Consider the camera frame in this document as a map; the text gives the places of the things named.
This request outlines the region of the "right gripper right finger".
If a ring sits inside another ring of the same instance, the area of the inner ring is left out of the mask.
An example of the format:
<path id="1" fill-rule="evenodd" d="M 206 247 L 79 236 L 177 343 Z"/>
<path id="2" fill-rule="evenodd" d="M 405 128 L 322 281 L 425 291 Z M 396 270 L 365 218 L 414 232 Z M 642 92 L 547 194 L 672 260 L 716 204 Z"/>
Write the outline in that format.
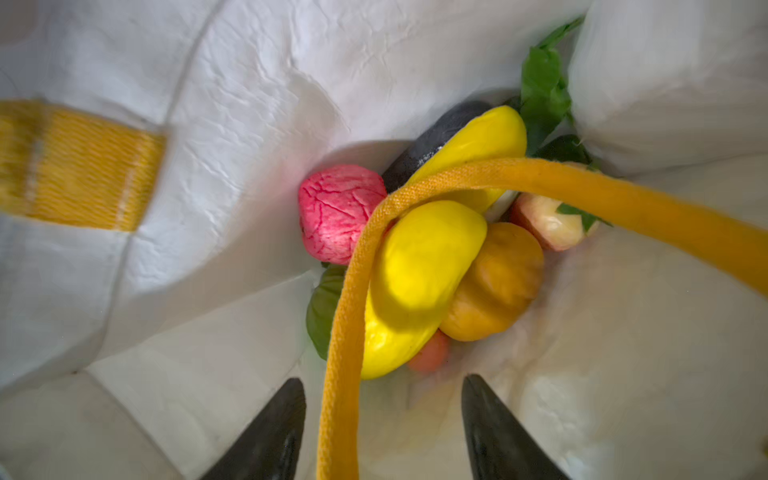
<path id="1" fill-rule="evenodd" d="M 463 380 L 461 411 L 475 479 L 568 479 L 478 374 Z"/>

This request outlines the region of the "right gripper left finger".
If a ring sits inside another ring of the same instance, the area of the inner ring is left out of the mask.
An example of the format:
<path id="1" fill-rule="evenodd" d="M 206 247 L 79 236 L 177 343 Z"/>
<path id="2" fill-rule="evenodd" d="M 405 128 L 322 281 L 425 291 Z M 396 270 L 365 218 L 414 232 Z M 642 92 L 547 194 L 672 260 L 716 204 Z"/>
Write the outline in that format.
<path id="1" fill-rule="evenodd" d="M 303 383 L 294 377 L 276 391 L 204 479 L 293 479 L 306 418 Z"/>

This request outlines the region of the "orange fruit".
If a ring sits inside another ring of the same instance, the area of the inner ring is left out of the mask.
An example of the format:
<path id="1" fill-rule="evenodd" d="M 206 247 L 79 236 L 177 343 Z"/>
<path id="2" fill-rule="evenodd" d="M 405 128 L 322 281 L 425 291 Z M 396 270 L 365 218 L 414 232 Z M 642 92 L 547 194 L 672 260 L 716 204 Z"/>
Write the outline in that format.
<path id="1" fill-rule="evenodd" d="M 440 330 L 460 342 L 507 330 L 538 296 L 543 273 L 543 251 L 531 233 L 512 223 L 491 224 Z"/>

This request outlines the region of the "white grocery bag yellow handles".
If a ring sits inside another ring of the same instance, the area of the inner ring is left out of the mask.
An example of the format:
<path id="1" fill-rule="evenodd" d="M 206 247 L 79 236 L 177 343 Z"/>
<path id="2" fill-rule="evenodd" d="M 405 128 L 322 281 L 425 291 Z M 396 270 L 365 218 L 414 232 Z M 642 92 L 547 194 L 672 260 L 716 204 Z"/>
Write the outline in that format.
<path id="1" fill-rule="evenodd" d="M 1 474 L 196 479 L 299 377 L 315 475 L 320 275 L 297 190 L 383 170 L 468 98 L 562 47 L 603 171 L 767 223 L 763 1 L 22 1 L 1 5 Z M 552 255 L 510 330 L 430 376 L 363 384 L 364 479 L 467 479 L 463 376 L 575 479 L 763 479 L 767 301 L 601 227 Z"/>

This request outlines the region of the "yellow mango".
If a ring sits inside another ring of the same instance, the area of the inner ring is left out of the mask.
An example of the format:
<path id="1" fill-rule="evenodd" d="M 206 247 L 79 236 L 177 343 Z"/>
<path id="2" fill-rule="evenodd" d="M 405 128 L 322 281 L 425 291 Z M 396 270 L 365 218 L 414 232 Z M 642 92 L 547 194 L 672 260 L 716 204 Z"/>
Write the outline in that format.
<path id="1" fill-rule="evenodd" d="M 412 209 L 386 233 L 366 298 L 363 380 L 393 372 L 429 342 L 487 231 L 480 213 L 441 200 Z"/>
<path id="2" fill-rule="evenodd" d="M 467 163 L 522 157 L 526 149 L 526 127 L 520 114 L 507 105 L 495 107 L 462 127 L 406 184 Z"/>

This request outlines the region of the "red yellow peach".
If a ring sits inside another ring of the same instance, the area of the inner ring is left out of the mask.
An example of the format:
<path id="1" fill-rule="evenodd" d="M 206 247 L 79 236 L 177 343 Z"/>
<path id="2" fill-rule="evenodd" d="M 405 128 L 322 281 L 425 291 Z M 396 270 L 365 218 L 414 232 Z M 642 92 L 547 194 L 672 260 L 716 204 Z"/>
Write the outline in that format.
<path id="1" fill-rule="evenodd" d="M 509 220 L 531 233 L 543 248 L 569 250 L 593 235 L 601 225 L 594 215 L 548 197 L 521 193 L 511 207 Z"/>

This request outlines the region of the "pink dragon fruit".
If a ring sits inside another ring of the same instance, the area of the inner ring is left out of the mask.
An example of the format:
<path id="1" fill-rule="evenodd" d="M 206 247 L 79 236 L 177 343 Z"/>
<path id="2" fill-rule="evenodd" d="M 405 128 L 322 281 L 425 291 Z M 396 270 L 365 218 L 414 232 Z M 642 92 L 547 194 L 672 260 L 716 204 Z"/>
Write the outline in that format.
<path id="1" fill-rule="evenodd" d="M 298 190 L 307 252 L 321 262 L 347 265 L 362 230 L 386 196 L 382 177 L 358 165 L 333 166 L 310 175 Z"/>

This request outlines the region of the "green leafy lettuce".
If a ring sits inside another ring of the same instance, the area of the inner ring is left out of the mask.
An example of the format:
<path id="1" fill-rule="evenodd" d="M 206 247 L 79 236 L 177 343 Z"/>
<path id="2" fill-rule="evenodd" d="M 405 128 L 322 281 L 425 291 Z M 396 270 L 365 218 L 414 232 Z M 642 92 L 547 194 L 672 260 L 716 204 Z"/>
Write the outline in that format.
<path id="1" fill-rule="evenodd" d="M 527 155 L 535 153 L 565 120 L 572 100 L 557 45 L 584 23 L 584 16 L 564 24 L 529 49 L 521 71 L 520 115 L 527 131 Z"/>

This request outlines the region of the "green cabbage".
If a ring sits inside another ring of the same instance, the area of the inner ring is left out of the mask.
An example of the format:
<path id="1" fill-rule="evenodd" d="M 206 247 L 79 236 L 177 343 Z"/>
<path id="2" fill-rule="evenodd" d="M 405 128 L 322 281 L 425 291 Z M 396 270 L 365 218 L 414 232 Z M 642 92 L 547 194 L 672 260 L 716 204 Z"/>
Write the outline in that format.
<path id="1" fill-rule="evenodd" d="M 306 311 L 309 338 L 322 360 L 326 360 L 336 308 L 343 289 L 347 267 L 330 264 L 313 290 Z"/>

